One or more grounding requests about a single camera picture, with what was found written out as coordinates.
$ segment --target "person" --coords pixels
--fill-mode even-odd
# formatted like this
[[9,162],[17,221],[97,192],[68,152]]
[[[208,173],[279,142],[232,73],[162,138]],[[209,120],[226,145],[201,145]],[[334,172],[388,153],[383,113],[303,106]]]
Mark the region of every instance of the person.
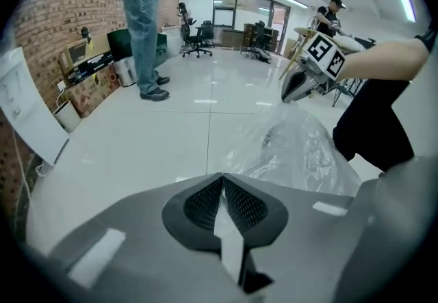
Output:
[[314,25],[316,30],[332,38],[336,33],[339,33],[341,36],[349,36],[341,28],[341,21],[336,16],[336,13],[341,9],[345,9],[342,0],[331,0],[328,6],[318,8]]
[[335,146],[348,161],[359,154],[386,172],[413,158],[392,105],[426,62],[436,35],[430,25],[415,39],[378,44],[346,57],[337,80],[368,79],[333,129]]
[[169,77],[160,77],[153,63],[157,47],[158,0],[123,0],[131,48],[136,66],[140,98],[162,101],[169,92],[159,86],[169,83]]

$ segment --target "glass door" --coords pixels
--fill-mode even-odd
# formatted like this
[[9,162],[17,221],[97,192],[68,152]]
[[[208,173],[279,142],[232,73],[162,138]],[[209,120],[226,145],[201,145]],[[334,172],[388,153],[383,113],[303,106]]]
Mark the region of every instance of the glass door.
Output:
[[290,8],[281,4],[272,2],[271,7],[271,28],[276,29],[279,32],[276,42],[275,53],[280,53],[283,48],[283,41],[285,38],[285,31],[287,27],[287,21],[289,20]]

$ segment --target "brick wall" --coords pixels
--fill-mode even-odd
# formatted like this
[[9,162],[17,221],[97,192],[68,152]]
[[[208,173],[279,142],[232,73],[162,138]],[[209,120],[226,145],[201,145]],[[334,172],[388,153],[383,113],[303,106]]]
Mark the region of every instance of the brick wall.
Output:
[[[159,28],[178,24],[179,0],[159,0]],[[62,80],[58,62],[61,50],[81,39],[80,30],[87,27],[92,35],[125,28],[122,0],[21,0],[12,19],[16,44],[22,47],[36,87],[49,109],[55,108],[59,94],[57,83]],[[16,153],[11,144],[11,128],[0,112],[0,196],[3,209],[13,212],[21,186],[17,173]],[[25,166],[32,151],[19,140]]]

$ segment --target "tiled floor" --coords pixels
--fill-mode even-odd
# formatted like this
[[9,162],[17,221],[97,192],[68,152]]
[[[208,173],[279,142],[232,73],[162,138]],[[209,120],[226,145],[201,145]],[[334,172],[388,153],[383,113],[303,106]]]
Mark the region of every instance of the tiled floor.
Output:
[[[58,163],[38,181],[28,215],[27,238],[43,254],[76,226],[136,192],[221,171],[237,136],[256,122],[258,112],[279,103],[279,76],[287,60],[272,64],[235,51],[214,56],[174,57],[161,65],[170,76],[170,98],[142,101],[135,86],[120,88],[71,134]],[[348,106],[333,95],[299,104],[332,131]],[[357,157],[360,178],[379,171]]]

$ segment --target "black office chair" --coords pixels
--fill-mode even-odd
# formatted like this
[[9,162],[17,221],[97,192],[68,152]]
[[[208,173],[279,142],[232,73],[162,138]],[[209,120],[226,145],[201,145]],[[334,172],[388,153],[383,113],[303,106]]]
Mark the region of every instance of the black office chair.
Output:
[[206,47],[215,47],[213,44],[214,32],[213,32],[213,23],[211,21],[204,21],[202,24],[202,39],[205,43],[203,46]]
[[183,20],[184,20],[184,24],[181,26],[181,30],[183,32],[183,39],[184,42],[186,44],[192,44],[193,45],[193,49],[187,50],[183,52],[183,57],[185,57],[186,55],[189,55],[191,53],[197,52],[198,55],[196,56],[197,58],[199,58],[200,55],[200,51],[203,51],[204,54],[209,53],[210,56],[213,56],[213,53],[211,51],[205,50],[205,49],[201,49],[201,42],[203,40],[203,28],[202,27],[198,27],[198,33],[195,36],[191,36],[190,35],[190,26],[195,24],[196,20],[193,21],[192,18],[187,19],[186,15],[187,15],[187,8],[185,7],[184,3],[179,3],[178,5],[178,11],[179,13],[182,15]]
[[255,23],[254,26],[256,36],[251,44],[251,48],[246,50],[246,56],[248,57],[251,54],[252,58],[257,58],[262,62],[270,64],[271,57],[267,50],[269,50],[272,36],[265,34],[265,23],[263,21]]

